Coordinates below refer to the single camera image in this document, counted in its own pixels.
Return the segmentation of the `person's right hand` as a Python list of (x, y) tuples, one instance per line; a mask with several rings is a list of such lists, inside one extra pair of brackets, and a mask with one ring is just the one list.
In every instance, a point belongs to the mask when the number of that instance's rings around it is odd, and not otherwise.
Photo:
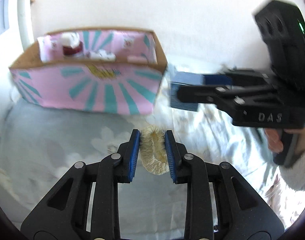
[[(284, 144), (276, 129), (264, 129), (265, 135), (268, 140), (268, 148), (274, 153), (281, 153), (284, 149)], [(295, 154), (301, 154), (305, 151), (305, 128), (303, 129), (286, 129), (288, 134), (298, 135), (298, 140), (295, 148)]]

